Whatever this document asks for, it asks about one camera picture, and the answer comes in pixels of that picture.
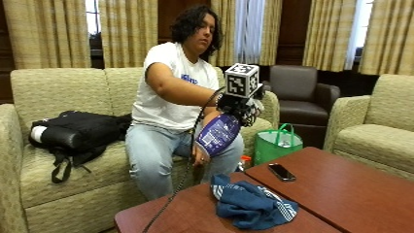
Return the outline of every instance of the green shopping bag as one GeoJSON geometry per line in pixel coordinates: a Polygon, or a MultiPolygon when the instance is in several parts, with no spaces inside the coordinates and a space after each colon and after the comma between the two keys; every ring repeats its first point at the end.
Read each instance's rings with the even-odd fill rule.
{"type": "Polygon", "coordinates": [[[278,129],[260,130],[254,140],[254,165],[264,163],[302,149],[300,137],[294,127],[283,123],[278,129]]]}

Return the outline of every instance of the cell phone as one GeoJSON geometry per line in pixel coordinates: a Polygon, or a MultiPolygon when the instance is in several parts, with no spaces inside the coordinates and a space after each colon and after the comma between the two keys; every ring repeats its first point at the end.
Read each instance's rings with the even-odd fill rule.
{"type": "Polygon", "coordinates": [[[275,175],[275,177],[282,181],[282,182],[292,182],[296,180],[296,177],[294,174],[291,174],[290,171],[278,163],[270,163],[267,165],[271,173],[275,175]]]}

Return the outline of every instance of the black backpack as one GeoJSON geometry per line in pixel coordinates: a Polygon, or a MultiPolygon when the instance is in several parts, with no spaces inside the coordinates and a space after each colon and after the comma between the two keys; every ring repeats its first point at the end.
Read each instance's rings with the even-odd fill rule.
{"type": "Polygon", "coordinates": [[[29,142],[54,154],[55,166],[51,182],[62,183],[69,178],[70,168],[82,165],[98,157],[109,143],[123,140],[130,115],[107,116],[77,111],[65,111],[58,117],[37,120],[31,123],[29,142]],[[61,166],[66,168],[59,179],[61,166]]]}

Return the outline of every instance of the wooden wall panel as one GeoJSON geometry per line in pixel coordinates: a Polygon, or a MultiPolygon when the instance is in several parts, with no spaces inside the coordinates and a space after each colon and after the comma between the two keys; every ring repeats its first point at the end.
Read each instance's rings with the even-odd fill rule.
{"type": "Polygon", "coordinates": [[[283,0],[275,64],[300,65],[311,0],[283,0]]]}
{"type": "Polygon", "coordinates": [[[158,0],[158,44],[170,41],[168,25],[179,13],[198,4],[208,6],[208,0],[158,0]]]}
{"type": "Polygon", "coordinates": [[[0,0],[0,104],[13,103],[10,72],[14,70],[14,59],[5,21],[2,0],[0,0]]]}

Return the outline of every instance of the wall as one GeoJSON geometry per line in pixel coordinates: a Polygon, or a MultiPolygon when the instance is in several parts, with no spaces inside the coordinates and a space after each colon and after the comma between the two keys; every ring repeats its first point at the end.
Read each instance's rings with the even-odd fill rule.
{"type": "Polygon", "coordinates": [[[14,59],[3,15],[2,0],[0,0],[0,104],[13,102],[10,87],[11,70],[14,70],[14,59]]]}
{"type": "MultiPolygon", "coordinates": [[[[174,18],[187,7],[195,4],[206,4],[208,0],[158,0],[158,43],[170,41],[168,25],[174,18]]],[[[310,13],[311,0],[283,0],[279,40],[276,49],[275,64],[300,65],[306,30],[310,13]]],[[[95,67],[102,67],[103,62],[91,56],[95,67]]],[[[11,102],[11,89],[9,74],[14,69],[13,54],[7,28],[5,23],[2,0],[0,0],[0,104],[11,102]]],[[[371,93],[372,86],[377,76],[363,76],[356,70],[344,72],[319,71],[319,82],[335,84],[340,89],[343,96],[360,95],[371,93]]],[[[259,67],[259,79],[268,80],[268,67],[259,67]]]]}

